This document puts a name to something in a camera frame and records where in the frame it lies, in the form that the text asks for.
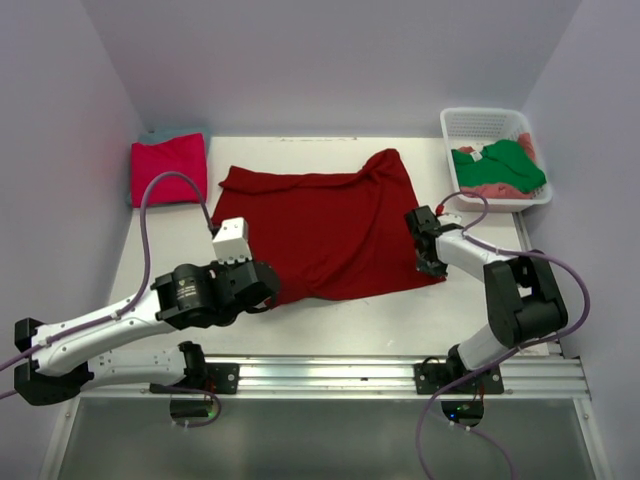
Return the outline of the dark red t shirt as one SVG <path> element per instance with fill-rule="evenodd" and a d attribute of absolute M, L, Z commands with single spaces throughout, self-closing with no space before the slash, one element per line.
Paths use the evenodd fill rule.
<path fill-rule="evenodd" d="M 405 215 L 418 202 L 400 154 L 355 173 L 271 174 L 233 166 L 213 221 L 242 217 L 254 257 L 279 276 L 277 303 L 344 301 L 442 282 L 416 268 Z"/>

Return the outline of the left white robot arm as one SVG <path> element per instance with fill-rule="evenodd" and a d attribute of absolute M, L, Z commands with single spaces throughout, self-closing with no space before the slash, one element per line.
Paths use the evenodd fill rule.
<path fill-rule="evenodd" d="M 268 310 L 279 290 L 278 275 L 264 262 L 183 264 L 110 308 L 56 324 L 22 319 L 14 339 L 25 361 L 13 370 L 13 388 L 33 406 L 110 385 L 147 383 L 155 393 L 203 390 L 211 375 L 199 345 L 184 341 L 157 351 L 129 351 L 127 345 L 229 326 L 242 313 Z"/>

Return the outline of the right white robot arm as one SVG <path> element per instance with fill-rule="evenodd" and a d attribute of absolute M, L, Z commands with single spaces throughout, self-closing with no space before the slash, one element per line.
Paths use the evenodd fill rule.
<path fill-rule="evenodd" d="M 487 323 L 451 347 L 444 361 L 426 359 L 414 368 L 416 387 L 449 385 L 468 392 L 481 380 L 481 367 L 524 343 L 544 338 L 568 324 L 568 313 L 549 261 L 538 255 L 504 254 L 481 247 L 456 223 L 443 223 L 430 207 L 405 215 L 417 270 L 444 278 L 454 266 L 484 286 Z"/>

